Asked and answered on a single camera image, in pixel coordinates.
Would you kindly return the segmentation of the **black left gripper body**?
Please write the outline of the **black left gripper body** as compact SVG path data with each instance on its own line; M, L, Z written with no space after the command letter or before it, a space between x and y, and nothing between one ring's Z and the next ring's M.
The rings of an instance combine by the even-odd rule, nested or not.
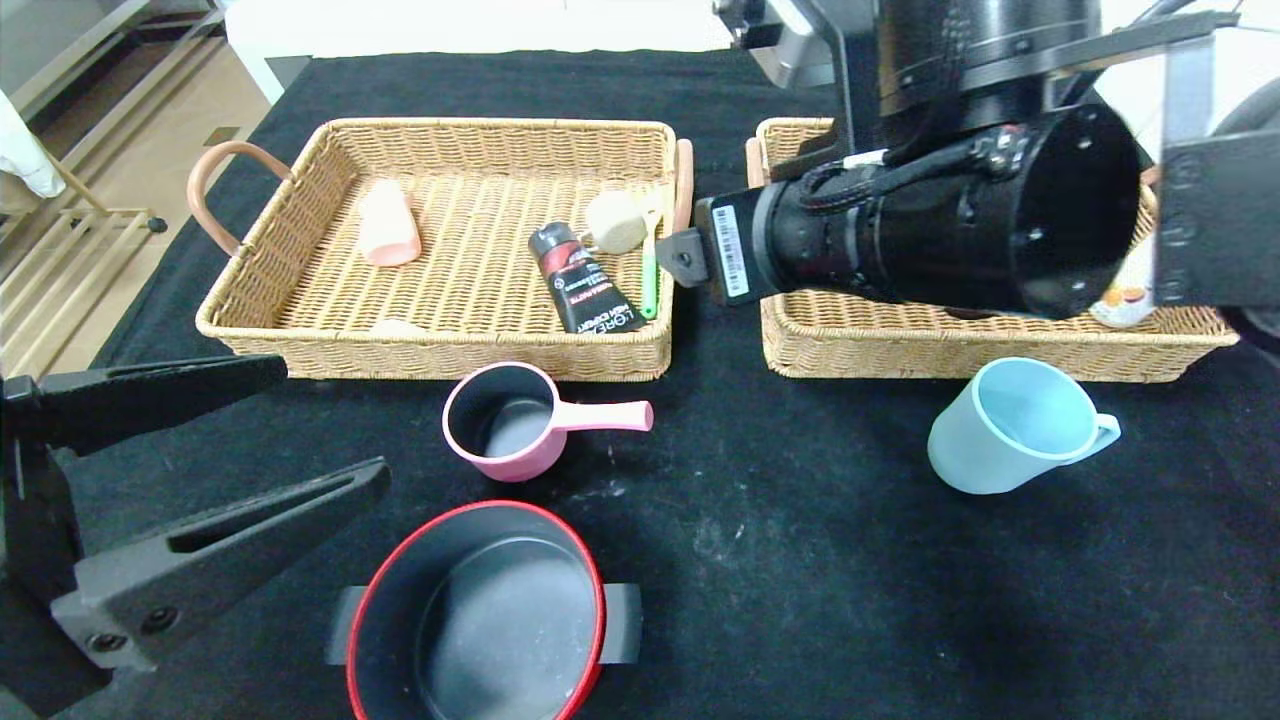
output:
M84 655L52 615L77 588L83 557L70 487L52 457L52 429L36 382L3 384L3 691L93 694L110 671Z

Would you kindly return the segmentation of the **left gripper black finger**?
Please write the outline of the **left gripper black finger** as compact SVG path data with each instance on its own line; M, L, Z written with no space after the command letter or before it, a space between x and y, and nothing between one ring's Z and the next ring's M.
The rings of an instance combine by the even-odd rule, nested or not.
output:
M198 357L50 375L35 392L35 438L79 456L189 420L280 384L271 354Z
M74 565L52 618L99 667L154 670L381 500L381 459L270 489Z

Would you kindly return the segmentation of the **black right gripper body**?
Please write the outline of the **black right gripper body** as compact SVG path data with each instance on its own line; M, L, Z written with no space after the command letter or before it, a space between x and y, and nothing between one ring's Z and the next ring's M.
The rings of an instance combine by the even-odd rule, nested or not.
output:
M739 306L817 291L854 296L861 288L855 208L812 213L801 179L703 199L694 209L717 302Z

